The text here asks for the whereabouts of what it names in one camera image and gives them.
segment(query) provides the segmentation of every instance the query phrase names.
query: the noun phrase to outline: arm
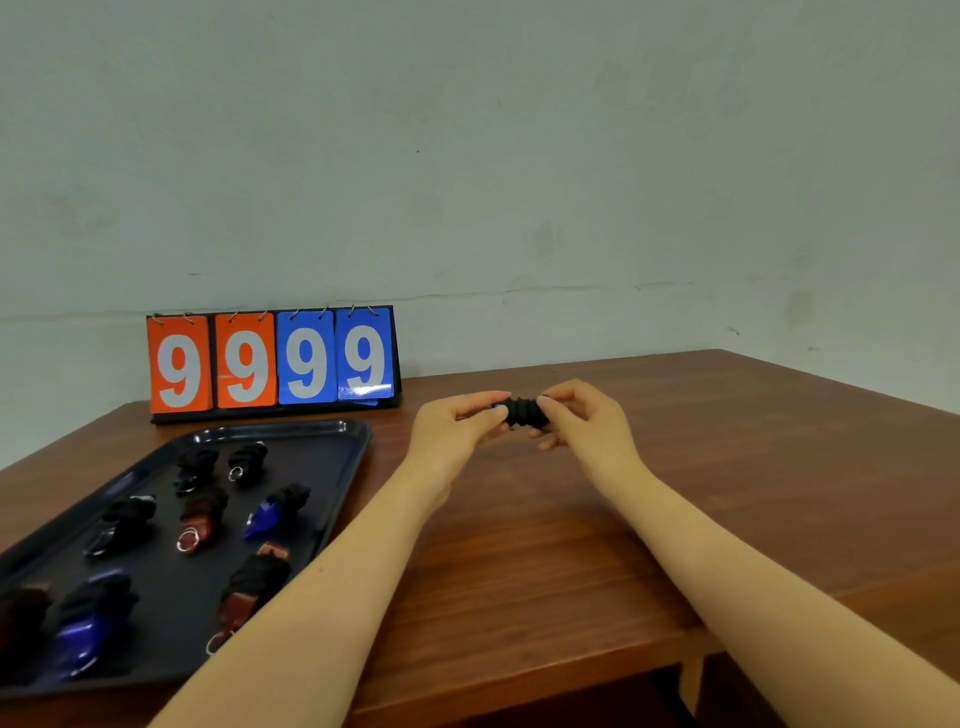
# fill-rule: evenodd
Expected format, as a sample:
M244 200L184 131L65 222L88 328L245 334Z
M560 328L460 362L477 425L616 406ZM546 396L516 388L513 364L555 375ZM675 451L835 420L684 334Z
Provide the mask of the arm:
M506 407L489 407L509 396L483 392L422 407L406 458L373 500L151 725L238 728L278 716L284 725L340 725L420 529L478 442L506 428Z
M569 445L784 721L958 725L960 685L660 482L615 401L579 381L546 395L538 403L557 431L540 448Z

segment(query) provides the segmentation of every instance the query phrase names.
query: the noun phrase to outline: person's left hand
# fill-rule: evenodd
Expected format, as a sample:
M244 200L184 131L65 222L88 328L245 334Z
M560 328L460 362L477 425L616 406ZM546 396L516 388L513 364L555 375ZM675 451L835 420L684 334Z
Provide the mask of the person's left hand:
M492 404L510 398L510 392L476 392L428 402L417 413L410 448L399 470L430 488L434 507L450 492L474 449L509 428L506 407Z

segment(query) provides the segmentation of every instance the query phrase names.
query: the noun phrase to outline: white wall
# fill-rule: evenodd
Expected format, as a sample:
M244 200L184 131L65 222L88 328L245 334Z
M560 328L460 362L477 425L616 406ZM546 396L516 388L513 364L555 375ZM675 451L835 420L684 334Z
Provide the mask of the white wall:
M960 3L0 6L0 466L143 315L396 303L407 376L720 346L960 411Z

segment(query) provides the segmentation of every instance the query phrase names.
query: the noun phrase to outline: table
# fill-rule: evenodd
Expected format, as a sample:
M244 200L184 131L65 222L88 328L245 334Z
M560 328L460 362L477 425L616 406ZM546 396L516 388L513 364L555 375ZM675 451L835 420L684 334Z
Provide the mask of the table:
M399 409L350 414L374 436L341 527L400 462L423 402L534 396L575 376L623 404L665 482L960 677L960 416L730 352L408 379ZM124 405L0 472L0 549L199 428L148 419L146 402ZM476 454L424 529L351 724L439 725L677 663L695 693L696 667L721 648L569 452L512 433ZM95 709L139 725L173 689L6 703L0 722Z

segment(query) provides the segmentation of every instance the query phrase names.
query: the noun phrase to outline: orange number card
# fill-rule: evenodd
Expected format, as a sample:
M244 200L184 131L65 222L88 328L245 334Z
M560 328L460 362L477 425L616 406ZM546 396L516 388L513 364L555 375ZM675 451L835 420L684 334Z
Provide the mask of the orange number card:
M276 404L276 341L272 313L218 313L217 405Z
M147 346L152 412L203 412L213 406L205 316L148 318Z

